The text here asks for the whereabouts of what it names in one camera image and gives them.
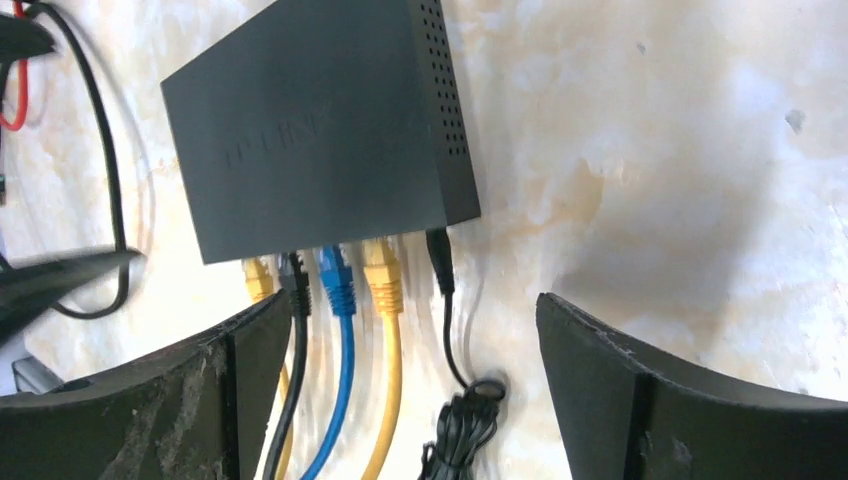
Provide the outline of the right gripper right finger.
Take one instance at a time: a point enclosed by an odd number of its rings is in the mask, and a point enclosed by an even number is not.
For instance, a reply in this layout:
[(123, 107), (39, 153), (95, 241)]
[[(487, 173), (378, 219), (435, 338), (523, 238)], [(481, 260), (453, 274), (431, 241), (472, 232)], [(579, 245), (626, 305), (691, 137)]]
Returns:
[(843, 479), (847, 406), (730, 377), (552, 293), (540, 352), (576, 479)]

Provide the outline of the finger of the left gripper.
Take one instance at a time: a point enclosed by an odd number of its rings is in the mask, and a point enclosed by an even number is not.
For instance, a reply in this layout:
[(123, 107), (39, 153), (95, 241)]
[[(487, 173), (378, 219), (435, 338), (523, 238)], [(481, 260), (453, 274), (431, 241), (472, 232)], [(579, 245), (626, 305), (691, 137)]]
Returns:
[(1, 259), (1, 342), (24, 331), (59, 301), (113, 270), (120, 273), (119, 290), (112, 305), (98, 313), (75, 313), (78, 319), (93, 320), (116, 312), (129, 296), (129, 267), (143, 253), (135, 248), (72, 251), (50, 260), (13, 267)]

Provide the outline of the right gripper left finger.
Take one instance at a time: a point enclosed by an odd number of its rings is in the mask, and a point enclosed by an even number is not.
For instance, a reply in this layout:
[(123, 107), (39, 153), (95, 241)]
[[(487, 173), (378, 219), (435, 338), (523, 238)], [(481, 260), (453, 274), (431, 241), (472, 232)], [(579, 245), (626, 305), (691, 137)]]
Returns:
[(291, 328), (284, 293), (44, 394), (1, 400), (5, 479), (251, 479)]

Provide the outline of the black network switch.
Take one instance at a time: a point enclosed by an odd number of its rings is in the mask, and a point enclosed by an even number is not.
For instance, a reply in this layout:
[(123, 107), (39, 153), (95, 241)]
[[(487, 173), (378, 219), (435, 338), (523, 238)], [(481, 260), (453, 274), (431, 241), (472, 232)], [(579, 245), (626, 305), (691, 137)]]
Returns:
[(481, 213), (441, 1), (276, 1), (162, 81), (207, 264)]

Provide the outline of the black switch power adapter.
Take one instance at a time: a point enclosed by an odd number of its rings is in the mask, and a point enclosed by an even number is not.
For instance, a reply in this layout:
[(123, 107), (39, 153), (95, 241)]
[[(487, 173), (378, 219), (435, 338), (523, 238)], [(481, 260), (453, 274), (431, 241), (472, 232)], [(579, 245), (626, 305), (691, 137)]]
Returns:
[(468, 382), (456, 364), (451, 344), (454, 265), (451, 243), (444, 228), (426, 231), (426, 244), (433, 271), (444, 300), (442, 343), (451, 373), (463, 391), (441, 408), (436, 437), (423, 445), (423, 480), (470, 480), (476, 455), (498, 430), (500, 404), (506, 398), (505, 383), (495, 378)]

